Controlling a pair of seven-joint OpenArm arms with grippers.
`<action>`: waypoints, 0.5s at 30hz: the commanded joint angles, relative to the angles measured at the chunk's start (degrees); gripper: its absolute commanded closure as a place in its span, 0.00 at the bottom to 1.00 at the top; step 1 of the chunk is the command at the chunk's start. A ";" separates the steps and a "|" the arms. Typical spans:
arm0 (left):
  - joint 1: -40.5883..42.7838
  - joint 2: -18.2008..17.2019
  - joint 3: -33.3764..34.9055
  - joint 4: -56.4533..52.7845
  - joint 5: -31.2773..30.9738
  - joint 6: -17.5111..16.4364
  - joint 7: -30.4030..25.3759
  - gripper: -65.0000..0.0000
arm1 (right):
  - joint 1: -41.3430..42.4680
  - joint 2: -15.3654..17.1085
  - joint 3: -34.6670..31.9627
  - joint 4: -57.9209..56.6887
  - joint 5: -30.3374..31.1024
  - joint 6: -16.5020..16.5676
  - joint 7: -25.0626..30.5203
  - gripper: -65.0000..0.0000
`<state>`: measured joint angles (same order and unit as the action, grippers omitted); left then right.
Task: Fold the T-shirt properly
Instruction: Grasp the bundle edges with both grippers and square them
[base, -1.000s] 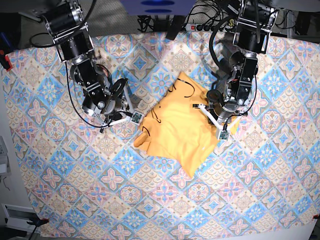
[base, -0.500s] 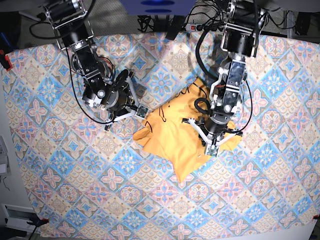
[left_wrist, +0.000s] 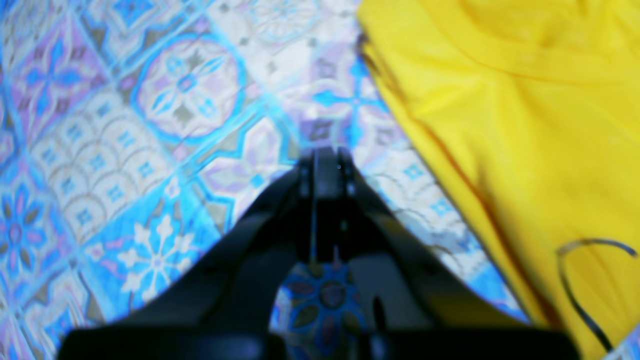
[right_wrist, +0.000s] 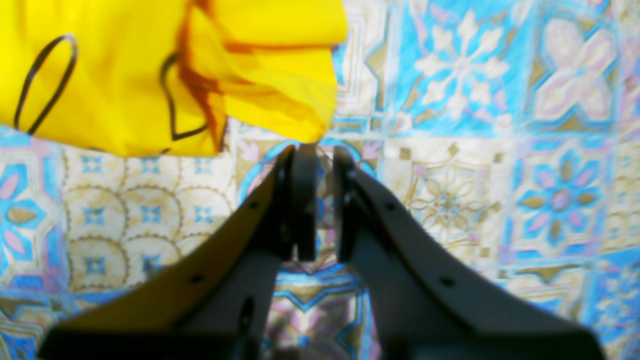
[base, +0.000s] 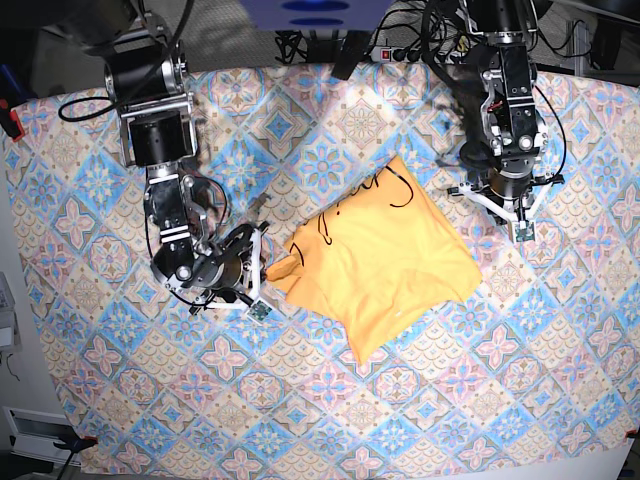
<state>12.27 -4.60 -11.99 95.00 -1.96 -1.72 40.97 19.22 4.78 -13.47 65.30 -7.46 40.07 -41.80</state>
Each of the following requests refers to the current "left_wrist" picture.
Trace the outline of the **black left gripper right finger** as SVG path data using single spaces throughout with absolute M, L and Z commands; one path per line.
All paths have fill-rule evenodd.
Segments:
M 315 151 L 315 259 L 349 265 L 371 330 L 353 360 L 578 360 L 564 333 L 496 309 L 369 187 L 345 148 Z

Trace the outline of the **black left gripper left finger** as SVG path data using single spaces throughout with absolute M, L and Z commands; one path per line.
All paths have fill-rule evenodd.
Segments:
M 318 151 L 268 186 L 160 296 L 110 325 L 70 332 L 60 360 L 285 360 L 270 333 L 279 287 L 313 254 Z

